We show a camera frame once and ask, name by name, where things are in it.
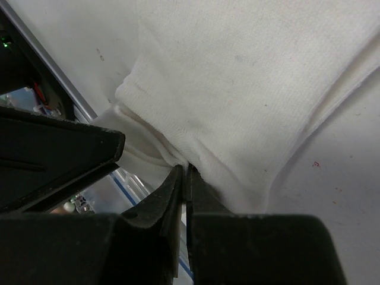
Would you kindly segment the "white sock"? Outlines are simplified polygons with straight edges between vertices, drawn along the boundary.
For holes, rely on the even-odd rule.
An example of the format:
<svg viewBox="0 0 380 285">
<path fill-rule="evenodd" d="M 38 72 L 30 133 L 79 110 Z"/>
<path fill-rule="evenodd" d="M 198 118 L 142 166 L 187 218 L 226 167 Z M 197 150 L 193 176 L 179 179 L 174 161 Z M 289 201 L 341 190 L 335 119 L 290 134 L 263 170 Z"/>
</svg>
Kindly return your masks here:
<svg viewBox="0 0 380 285">
<path fill-rule="evenodd" d="M 378 1 L 138 1 L 139 55 L 94 124 L 153 187 L 193 165 L 236 213 L 379 67 Z"/>
</svg>

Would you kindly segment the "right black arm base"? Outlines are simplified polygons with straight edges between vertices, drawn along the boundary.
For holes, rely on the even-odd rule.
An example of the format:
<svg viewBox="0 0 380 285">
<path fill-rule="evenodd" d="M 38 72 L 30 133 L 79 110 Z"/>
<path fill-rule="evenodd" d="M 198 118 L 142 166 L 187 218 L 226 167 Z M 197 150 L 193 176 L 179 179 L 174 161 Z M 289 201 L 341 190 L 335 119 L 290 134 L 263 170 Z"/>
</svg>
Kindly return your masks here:
<svg viewBox="0 0 380 285">
<path fill-rule="evenodd" d="M 49 110 L 73 121 L 74 104 L 31 44 L 1 12 L 1 94 L 28 87 Z"/>
</svg>

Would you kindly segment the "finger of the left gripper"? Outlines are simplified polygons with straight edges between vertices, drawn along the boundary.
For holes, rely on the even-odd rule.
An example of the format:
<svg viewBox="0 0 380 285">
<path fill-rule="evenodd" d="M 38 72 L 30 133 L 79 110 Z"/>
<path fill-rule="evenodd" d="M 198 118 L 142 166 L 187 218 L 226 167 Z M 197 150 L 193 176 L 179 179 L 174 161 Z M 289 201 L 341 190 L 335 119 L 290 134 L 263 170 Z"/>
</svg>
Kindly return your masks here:
<svg viewBox="0 0 380 285">
<path fill-rule="evenodd" d="M 1 212 L 47 211 L 117 168 L 119 131 L 1 108 Z"/>
</svg>

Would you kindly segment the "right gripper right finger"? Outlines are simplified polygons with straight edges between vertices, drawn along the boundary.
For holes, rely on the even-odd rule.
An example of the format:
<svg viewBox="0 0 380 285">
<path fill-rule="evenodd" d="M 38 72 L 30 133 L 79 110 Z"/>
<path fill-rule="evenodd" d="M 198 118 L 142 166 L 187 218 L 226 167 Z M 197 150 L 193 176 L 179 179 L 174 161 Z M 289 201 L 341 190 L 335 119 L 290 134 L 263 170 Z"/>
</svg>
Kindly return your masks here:
<svg viewBox="0 0 380 285">
<path fill-rule="evenodd" d="M 323 222 L 299 214 L 233 214 L 196 168 L 185 182 L 195 284 L 346 284 Z"/>
</svg>

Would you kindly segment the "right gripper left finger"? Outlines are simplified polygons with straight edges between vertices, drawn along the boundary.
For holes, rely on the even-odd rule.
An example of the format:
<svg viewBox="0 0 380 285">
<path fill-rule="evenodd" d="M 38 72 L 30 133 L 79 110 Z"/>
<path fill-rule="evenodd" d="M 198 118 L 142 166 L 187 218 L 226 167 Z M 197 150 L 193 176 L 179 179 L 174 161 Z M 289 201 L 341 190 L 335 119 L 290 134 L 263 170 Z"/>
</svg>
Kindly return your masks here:
<svg viewBox="0 0 380 285">
<path fill-rule="evenodd" d="M 178 274 L 182 175 L 122 214 L 1 217 L 2 284 L 172 284 Z"/>
</svg>

